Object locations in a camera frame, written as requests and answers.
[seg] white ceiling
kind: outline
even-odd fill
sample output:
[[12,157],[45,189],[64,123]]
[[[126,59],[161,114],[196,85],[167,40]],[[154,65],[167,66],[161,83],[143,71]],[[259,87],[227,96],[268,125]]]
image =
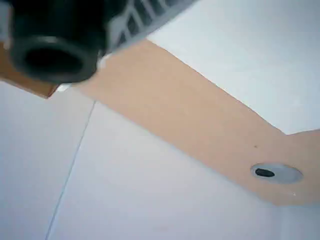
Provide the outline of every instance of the white ceiling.
[[292,134],[320,128],[319,12],[317,0],[199,0],[149,39]]

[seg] recessed light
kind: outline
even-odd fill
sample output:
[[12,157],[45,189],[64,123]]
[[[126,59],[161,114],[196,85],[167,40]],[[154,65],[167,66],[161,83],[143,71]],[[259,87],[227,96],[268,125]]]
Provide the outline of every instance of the recessed light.
[[294,184],[303,178],[298,169],[281,163],[259,163],[251,168],[251,173],[256,178],[274,184]]

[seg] black plastic part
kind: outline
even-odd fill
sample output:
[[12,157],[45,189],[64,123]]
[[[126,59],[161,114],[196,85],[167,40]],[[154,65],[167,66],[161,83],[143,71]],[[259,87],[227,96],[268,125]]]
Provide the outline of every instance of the black plastic part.
[[105,0],[12,1],[10,57],[28,76],[52,83],[90,78],[105,53]]
[[257,168],[255,170],[255,174],[257,174],[259,177],[265,177],[265,178],[272,178],[275,176],[275,173],[273,171]]

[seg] ceiling panel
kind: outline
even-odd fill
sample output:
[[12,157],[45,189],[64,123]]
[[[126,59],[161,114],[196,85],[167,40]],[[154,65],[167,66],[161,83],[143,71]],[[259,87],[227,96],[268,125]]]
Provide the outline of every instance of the ceiling panel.
[[93,101],[0,82],[0,239],[43,240]]
[[320,129],[320,1],[199,0],[148,39],[285,134]]
[[268,240],[279,221],[277,207],[97,103],[50,239]]

